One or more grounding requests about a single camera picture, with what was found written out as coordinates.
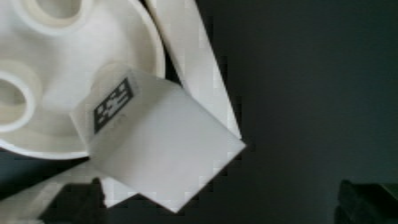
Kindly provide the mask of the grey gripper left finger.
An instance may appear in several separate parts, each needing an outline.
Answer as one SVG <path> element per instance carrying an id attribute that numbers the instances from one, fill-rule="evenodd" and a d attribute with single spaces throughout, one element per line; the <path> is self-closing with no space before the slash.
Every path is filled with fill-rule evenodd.
<path id="1" fill-rule="evenodd" d="M 40 215 L 45 224 L 107 224 L 105 193 L 100 179 L 66 184 Z"/>

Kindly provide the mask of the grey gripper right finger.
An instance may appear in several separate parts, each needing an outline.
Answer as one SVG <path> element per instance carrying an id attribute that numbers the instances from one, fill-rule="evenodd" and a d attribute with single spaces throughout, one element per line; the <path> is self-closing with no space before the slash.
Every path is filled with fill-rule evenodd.
<path id="1" fill-rule="evenodd" d="M 342 181 L 335 224 L 398 224 L 398 183 Z"/>

